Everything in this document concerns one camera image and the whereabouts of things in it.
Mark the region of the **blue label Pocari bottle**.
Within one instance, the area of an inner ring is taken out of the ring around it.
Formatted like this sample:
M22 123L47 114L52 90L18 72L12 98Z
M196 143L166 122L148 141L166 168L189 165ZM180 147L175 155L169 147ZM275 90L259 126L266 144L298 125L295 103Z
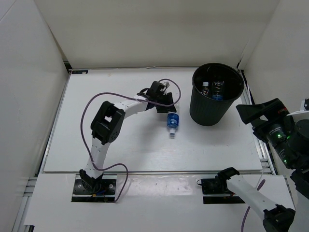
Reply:
M167 129L170 138L174 138L179 128L179 115L176 112L169 112L167 114Z

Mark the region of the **clear unlabelled plastic bottle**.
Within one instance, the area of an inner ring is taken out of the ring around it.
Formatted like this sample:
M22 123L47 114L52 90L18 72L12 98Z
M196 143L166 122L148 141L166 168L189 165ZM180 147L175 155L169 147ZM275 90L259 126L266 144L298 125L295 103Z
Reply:
M210 86L209 86L209 82L203 82L202 83L202 89L201 89L201 93L208 97L209 93L210 93Z

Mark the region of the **clear Aquafina water bottle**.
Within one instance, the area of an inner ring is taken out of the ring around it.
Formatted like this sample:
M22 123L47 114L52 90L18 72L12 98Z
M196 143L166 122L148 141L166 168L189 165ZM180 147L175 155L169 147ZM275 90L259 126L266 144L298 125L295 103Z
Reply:
M222 101L224 95L224 81L213 81L211 86L211 98Z

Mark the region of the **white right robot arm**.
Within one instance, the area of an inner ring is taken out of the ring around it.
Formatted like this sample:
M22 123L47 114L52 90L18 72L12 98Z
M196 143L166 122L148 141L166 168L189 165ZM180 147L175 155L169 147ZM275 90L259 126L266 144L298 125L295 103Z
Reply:
M240 197L261 219L266 232L307 232L309 230L309 119L295 119L281 100L261 104L237 105L244 124L251 124L253 134L269 143L285 168L292 171L297 203L289 208L280 203L271 190L257 190L235 168L220 171L217 188L222 193Z

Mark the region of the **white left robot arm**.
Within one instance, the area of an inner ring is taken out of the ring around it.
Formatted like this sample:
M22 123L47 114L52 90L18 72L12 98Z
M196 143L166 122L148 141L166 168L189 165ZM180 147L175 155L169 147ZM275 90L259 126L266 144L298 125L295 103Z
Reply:
M154 81L149 88L144 88L134 97L122 96L122 102L105 101L90 124L92 145L88 146L84 136L84 119L80 121L80 133L89 158L84 169L79 171L83 187L91 194L102 191L103 167L108 149L120 134L126 118L156 108L158 113L174 113L177 100L167 92L173 81L161 79Z

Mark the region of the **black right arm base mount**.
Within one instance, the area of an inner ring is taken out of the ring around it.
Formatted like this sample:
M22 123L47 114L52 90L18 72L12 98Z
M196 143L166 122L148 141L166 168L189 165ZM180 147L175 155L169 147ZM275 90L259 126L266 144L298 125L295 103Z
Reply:
M202 178L197 180L197 185L202 188L204 204L243 204L239 196L227 188L227 180L240 175L233 167L220 171L214 178Z

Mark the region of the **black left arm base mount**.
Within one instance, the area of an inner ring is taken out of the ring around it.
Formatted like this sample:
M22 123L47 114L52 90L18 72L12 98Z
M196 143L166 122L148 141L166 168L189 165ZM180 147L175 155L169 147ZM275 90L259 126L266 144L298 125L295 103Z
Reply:
M75 179L71 202L75 203L113 203L115 200L116 178L102 179L94 191L88 191L80 178Z

